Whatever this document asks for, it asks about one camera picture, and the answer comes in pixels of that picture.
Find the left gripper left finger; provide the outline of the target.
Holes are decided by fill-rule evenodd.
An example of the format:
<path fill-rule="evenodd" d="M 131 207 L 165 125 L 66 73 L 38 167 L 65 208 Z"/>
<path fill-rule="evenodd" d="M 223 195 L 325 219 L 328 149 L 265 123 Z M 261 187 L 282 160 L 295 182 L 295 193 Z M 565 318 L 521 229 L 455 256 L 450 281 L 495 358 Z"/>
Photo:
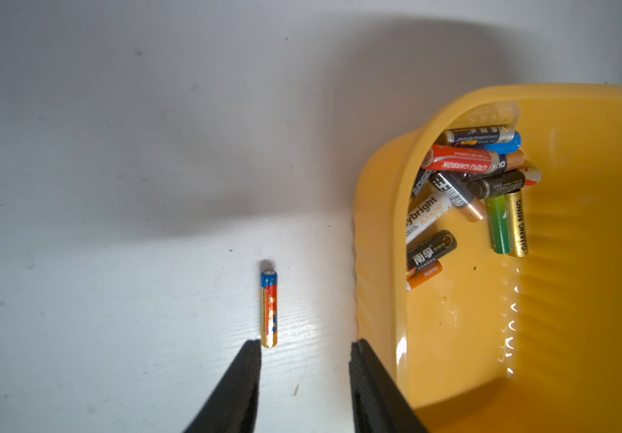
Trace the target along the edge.
<path fill-rule="evenodd" d="M 184 432 L 253 432 L 260 396 L 261 346 L 246 341 Z"/>

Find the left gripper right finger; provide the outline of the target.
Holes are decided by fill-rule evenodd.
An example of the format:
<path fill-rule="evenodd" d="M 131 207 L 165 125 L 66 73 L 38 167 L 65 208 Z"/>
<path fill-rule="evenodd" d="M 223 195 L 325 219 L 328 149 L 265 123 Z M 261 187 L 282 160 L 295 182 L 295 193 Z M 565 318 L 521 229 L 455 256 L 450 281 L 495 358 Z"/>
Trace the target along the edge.
<path fill-rule="evenodd" d="M 356 432 L 428 433 L 367 340 L 352 343 L 349 373 Z"/>

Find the red gold blue battery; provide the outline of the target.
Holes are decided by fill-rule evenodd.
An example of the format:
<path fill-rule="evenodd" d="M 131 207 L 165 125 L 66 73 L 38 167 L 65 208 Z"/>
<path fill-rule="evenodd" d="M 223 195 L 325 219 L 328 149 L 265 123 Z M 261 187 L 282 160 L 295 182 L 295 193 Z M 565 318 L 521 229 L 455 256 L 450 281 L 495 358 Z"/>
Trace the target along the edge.
<path fill-rule="evenodd" d="M 261 273 L 261 345 L 278 344 L 278 275 L 273 270 Z"/>

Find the yellow plastic storage box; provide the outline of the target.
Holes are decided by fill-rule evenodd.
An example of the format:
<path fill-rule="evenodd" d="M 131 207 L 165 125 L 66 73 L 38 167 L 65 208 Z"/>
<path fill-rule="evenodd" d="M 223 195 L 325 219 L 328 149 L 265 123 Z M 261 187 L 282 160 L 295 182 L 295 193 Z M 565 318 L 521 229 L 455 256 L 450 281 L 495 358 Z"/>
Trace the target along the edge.
<path fill-rule="evenodd" d="M 515 120 L 542 173 L 522 191 L 529 254 L 485 222 L 406 286 L 410 192 L 442 131 Z M 484 88 L 382 146 L 355 192 L 359 335 L 433 432 L 622 432 L 622 88 Z"/>

